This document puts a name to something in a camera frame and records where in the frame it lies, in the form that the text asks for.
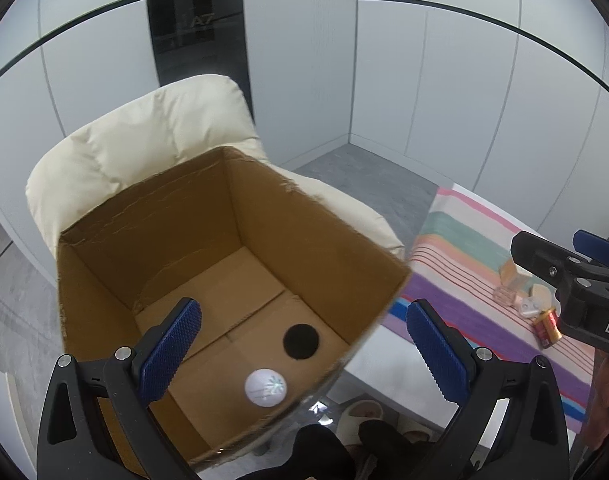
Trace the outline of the clear pink small bottle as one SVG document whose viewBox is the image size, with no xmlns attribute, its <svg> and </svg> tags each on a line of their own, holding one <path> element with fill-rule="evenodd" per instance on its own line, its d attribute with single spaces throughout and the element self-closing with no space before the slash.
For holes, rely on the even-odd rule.
<svg viewBox="0 0 609 480">
<path fill-rule="evenodd" d="M 513 308 L 517 297 L 518 293 L 516 290 L 504 285 L 495 287 L 492 292 L 493 301 L 504 308 Z"/>
</svg>

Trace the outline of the white slipper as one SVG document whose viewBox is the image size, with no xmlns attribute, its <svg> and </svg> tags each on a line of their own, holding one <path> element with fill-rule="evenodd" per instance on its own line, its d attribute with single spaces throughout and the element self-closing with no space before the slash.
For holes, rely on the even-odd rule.
<svg viewBox="0 0 609 480">
<path fill-rule="evenodd" d="M 336 437 L 344 446 L 359 445 L 359 429 L 363 422 L 383 420 L 384 409 L 375 400 L 364 399 L 349 405 L 341 414 L 336 428 Z"/>
</svg>

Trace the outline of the striped colourful blanket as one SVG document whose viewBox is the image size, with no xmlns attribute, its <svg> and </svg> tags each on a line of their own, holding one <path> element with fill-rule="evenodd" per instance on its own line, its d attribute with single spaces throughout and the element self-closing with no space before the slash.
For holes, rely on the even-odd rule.
<svg viewBox="0 0 609 480">
<path fill-rule="evenodd" d="M 516 362 L 543 354 L 554 368 L 567 427 L 579 432 L 594 350 L 567 337 L 542 349 L 533 322 L 500 289 L 500 270 L 510 259 L 512 238 L 525 227 L 465 188 L 439 188 L 410 252 L 411 278 L 382 326 L 410 340 L 407 307 L 414 299 L 426 299 L 474 347 L 488 347 L 499 358 Z"/>
</svg>

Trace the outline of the red gold metal can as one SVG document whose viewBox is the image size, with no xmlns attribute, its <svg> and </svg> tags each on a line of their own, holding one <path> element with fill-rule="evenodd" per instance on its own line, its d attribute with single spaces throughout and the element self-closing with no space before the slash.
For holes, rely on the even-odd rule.
<svg viewBox="0 0 609 480">
<path fill-rule="evenodd" d="M 533 320 L 533 330 L 541 349 L 547 349 L 557 344 L 563 335 L 557 327 L 557 314 L 555 309 L 542 312 Z"/>
</svg>

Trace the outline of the small white plastic piece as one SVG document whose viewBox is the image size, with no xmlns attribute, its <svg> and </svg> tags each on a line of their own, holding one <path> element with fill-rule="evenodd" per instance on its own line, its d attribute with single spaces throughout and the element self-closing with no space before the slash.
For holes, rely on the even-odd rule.
<svg viewBox="0 0 609 480">
<path fill-rule="evenodd" d="M 537 298 L 517 296 L 514 307 L 523 318 L 535 318 L 540 313 Z"/>
</svg>

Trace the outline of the black round sponge puff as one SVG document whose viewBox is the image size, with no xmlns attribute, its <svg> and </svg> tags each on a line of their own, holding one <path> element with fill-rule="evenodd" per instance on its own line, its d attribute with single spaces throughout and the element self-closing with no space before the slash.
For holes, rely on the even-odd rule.
<svg viewBox="0 0 609 480">
<path fill-rule="evenodd" d="M 291 359 L 303 361 L 317 353 L 320 345 L 318 331 L 309 324 L 290 326 L 283 337 L 283 348 Z"/>
</svg>

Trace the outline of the white round cream jar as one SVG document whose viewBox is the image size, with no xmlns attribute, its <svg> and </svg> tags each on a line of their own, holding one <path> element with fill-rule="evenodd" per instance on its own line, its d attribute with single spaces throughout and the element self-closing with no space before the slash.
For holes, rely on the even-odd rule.
<svg viewBox="0 0 609 480">
<path fill-rule="evenodd" d="M 260 408 L 274 408 L 286 399 L 287 382 L 275 370 L 259 368 L 246 378 L 244 390 L 252 404 Z"/>
</svg>

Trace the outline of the brown cardboard box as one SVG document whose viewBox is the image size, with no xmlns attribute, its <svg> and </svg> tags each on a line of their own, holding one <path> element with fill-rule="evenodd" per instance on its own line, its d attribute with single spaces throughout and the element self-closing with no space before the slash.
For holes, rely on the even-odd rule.
<svg viewBox="0 0 609 480">
<path fill-rule="evenodd" d="M 62 339 L 81 361 L 136 344 L 184 297 L 199 334 L 152 407 L 182 456 L 206 467 L 244 452 L 321 392 L 408 281 L 402 260 L 268 165 L 215 148 L 132 185 L 59 239 Z M 290 326 L 320 335 L 310 359 L 283 348 Z M 254 370 L 287 382 L 260 408 Z"/>
</svg>

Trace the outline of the beige small carton box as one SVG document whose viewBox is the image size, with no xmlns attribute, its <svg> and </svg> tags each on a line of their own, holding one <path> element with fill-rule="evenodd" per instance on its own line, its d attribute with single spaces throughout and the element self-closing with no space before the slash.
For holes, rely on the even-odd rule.
<svg viewBox="0 0 609 480">
<path fill-rule="evenodd" d="M 518 266 L 510 258 L 500 266 L 499 277 L 503 287 L 518 292 L 531 280 L 533 274 Z"/>
</svg>

